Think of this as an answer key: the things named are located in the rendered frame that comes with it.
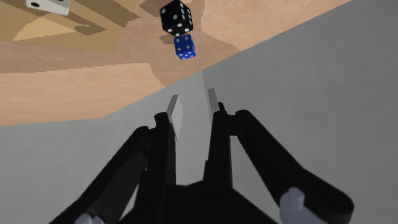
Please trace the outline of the black die with grey pips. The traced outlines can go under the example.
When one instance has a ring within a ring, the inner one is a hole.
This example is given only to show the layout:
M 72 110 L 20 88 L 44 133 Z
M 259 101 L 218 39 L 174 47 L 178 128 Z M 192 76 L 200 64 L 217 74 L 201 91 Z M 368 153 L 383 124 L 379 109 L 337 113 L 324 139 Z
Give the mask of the black die with grey pips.
M 176 38 L 193 30 L 190 9 L 180 0 L 173 0 L 160 9 L 162 29 Z

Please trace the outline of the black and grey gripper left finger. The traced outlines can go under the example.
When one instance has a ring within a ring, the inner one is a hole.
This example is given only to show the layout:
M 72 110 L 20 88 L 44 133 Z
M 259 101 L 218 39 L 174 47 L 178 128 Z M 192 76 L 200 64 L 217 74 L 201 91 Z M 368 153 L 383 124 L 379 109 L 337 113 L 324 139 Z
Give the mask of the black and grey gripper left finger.
M 175 141 L 182 117 L 176 94 L 166 112 L 154 115 L 156 127 L 137 128 L 82 195 L 49 224 L 116 224 L 137 186 L 126 224 L 163 224 L 165 187 L 176 184 Z

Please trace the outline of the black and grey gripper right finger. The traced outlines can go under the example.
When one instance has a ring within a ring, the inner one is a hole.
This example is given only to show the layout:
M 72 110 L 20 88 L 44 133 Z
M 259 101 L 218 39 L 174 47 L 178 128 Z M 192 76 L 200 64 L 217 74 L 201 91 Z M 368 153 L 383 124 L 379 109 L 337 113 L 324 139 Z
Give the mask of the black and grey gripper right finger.
M 237 136 L 277 206 L 283 224 L 349 224 L 354 203 L 304 169 L 248 111 L 227 114 L 208 89 L 212 129 L 195 224 L 232 224 L 230 136 Z

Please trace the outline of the tan flat mat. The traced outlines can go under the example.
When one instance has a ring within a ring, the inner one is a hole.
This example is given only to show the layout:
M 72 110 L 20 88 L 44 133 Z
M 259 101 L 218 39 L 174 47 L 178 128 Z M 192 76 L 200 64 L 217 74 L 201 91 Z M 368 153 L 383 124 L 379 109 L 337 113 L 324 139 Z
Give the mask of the tan flat mat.
M 0 41 L 113 53 L 138 0 L 70 0 L 68 15 L 0 0 Z

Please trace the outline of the blue die with white pips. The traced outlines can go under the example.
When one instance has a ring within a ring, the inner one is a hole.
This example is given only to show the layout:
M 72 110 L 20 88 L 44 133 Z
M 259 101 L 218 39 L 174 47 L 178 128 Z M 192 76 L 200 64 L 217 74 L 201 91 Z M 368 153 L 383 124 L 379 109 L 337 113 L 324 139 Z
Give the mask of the blue die with white pips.
M 196 56 L 194 41 L 190 34 L 174 38 L 174 44 L 176 54 L 181 60 Z

